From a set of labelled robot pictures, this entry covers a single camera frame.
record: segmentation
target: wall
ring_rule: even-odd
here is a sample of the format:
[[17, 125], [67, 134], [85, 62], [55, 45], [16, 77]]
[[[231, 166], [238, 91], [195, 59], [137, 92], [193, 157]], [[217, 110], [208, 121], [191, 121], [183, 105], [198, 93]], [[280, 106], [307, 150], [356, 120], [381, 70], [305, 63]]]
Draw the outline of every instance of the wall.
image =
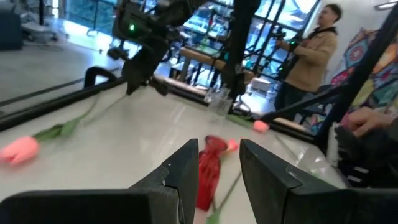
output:
[[[377, 30], [384, 22], [388, 11], [376, 12], [374, 6], [385, 2], [386, 0], [322, 0], [320, 9], [331, 3], [339, 4], [343, 8], [343, 18], [336, 23], [339, 32], [338, 48], [329, 62], [325, 83], [330, 83], [343, 53], [358, 31], [362, 27]], [[317, 19], [315, 18], [308, 32], [316, 26]]]

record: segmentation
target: desk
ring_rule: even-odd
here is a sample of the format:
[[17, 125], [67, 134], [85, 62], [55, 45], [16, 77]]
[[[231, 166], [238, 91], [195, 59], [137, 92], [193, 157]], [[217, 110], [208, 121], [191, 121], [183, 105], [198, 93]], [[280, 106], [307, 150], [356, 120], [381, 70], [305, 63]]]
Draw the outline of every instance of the desk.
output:
[[[33, 161], [20, 167], [0, 164], [0, 201], [26, 190], [128, 188], [189, 139], [198, 138], [203, 149], [203, 139], [208, 134], [219, 134], [225, 139], [252, 139], [293, 165], [305, 166], [329, 183], [344, 187], [339, 175], [315, 146], [273, 131], [255, 133], [229, 121], [215, 126], [208, 122], [205, 107], [173, 95], [160, 96], [152, 88], [141, 88], [103, 112], [125, 91], [126, 86], [121, 85], [100, 93], [91, 114], [95, 119], [83, 121], [68, 139], [44, 144]], [[0, 147], [83, 114], [95, 98], [2, 132]], [[239, 170], [239, 153], [230, 155], [223, 163], [216, 202], [222, 201]], [[256, 223], [242, 179], [225, 205], [220, 221]]]
[[[221, 70], [224, 65], [225, 61], [223, 60], [215, 60], [219, 56], [219, 53], [216, 49], [212, 49], [211, 47], [194, 47], [194, 48], [187, 48], [182, 47], [180, 49], [181, 55], [185, 57], [184, 66], [182, 68], [180, 80], [183, 82], [185, 80], [185, 74], [188, 72], [189, 65], [191, 60], [196, 60], [197, 62], [204, 63], [207, 65], [212, 65], [214, 63], [214, 67], [218, 70]], [[250, 70], [244, 70], [244, 82], [245, 84], [249, 84], [250, 81], [255, 77], [255, 74]]]

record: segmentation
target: colorful tapestry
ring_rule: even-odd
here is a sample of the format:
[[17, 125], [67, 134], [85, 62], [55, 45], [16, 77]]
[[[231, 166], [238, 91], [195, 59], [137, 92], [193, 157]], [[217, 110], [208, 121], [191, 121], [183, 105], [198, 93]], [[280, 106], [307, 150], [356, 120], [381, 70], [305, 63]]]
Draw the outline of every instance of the colorful tapestry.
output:
[[[375, 30], [365, 29], [361, 29], [358, 32], [343, 54], [331, 84], [338, 85], [352, 74], [355, 66], [358, 65], [368, 51], [368, 47], [374, 40], [376, 33], [377, 31]], [[395, 39], [373, 68], [372, 74], [357, 94], [349, 111], [368, 106], [383, 113], [398, 113], [397, 53], [397, 39]], [[326, 113], [330, 109], [331, 106], [327, 106]], [[324, 120], [324, 116], [314, 115], [312, 117], [311, 132], [316, 133]]]

